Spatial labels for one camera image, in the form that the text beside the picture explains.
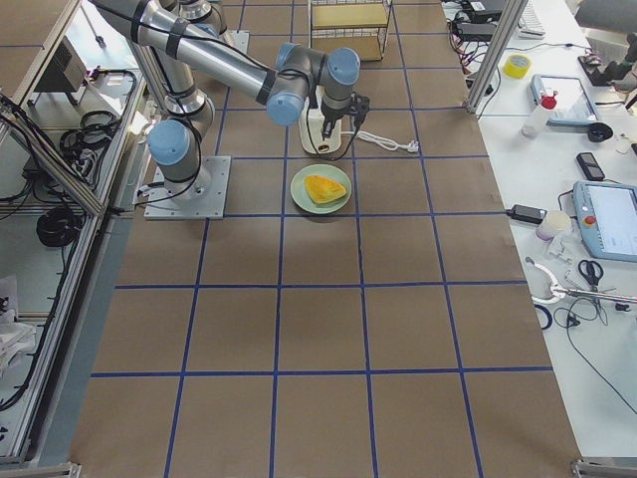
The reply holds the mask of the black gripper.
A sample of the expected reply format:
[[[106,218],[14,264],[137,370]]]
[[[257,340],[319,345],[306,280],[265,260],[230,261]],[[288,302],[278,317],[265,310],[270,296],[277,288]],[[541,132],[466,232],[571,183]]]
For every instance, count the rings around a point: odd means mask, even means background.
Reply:
[[[330,139],[338,120],[344,116],[353,117],[354,129],[359,130],[364,124],[370,110],[370,99],[357,92],[352,92],[344,100],[335,100],[328,95],[321,98],[320,110],[323,115],[321,138]]]

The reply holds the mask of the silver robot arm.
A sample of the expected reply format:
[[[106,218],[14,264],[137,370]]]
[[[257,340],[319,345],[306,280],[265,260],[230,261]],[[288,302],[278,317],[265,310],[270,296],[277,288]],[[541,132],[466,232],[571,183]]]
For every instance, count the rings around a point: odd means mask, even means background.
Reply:
[[[221,38],[228,31],[222,1],[160,0],[159,3],[170,13],[187,20],[215,38]]]
[[[154,54],[165,80],[169,117],[148,138],[167,192],[158,201],[161,205],[197,200],[211,181],[201,142],[213,109],[195,86],[192,69],[252,98],[278,125],[294,124],[305,106],[321,110],[324,138],[332,136],[345,116],[356,126],[366,119],[369,99],[354,89],[360,61],[349,48],[326,54],[285,43],[276,65],[269,67],[223,41],[221,28],[182,17],[179,2],[98,1],[95,6],[129,42]]]

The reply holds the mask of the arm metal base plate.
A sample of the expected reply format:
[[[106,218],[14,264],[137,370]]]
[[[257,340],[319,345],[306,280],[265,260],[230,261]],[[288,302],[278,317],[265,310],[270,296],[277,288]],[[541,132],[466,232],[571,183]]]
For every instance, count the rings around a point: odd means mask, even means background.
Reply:
[[[228,29],[223,36],[228,45],[245,55],[248,54],[249,37],[250,34],[246,30],[231,29]]]
[[[147,220],[197,220],[224,217],[232,158],[229,155],[209,156],[202,160],[201,170],[193,185],[165,182],[159,167],[153,180],[162,182],[151,188],[143,216]]]

